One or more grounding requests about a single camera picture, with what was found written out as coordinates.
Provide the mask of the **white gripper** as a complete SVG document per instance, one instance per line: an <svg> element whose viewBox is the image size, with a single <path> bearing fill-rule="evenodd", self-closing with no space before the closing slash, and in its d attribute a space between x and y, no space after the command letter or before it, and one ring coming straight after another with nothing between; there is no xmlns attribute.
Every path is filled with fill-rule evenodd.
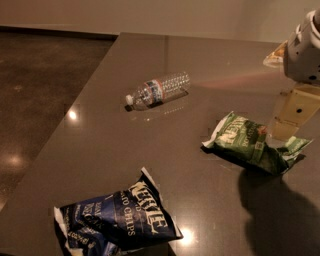
<svg viewBox="0 0 320 256"><path fill-rule="evenodd" d="M284 72L300 83L287 95L278 120L301 127L320 109L320 9L309 12L290 35Z"/></svg>

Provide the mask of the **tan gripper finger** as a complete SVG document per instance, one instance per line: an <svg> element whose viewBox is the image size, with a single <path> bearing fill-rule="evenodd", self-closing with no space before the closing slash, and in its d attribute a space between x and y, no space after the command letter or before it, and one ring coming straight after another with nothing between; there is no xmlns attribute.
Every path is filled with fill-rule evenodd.
<svg viewBox="0 0 320 256"><path fill-rule="evenodd" d="M270 134L273 139L288 140L297 131L298 128L295 125L283 122L277 117L275 117L271 122Z"/></svg>

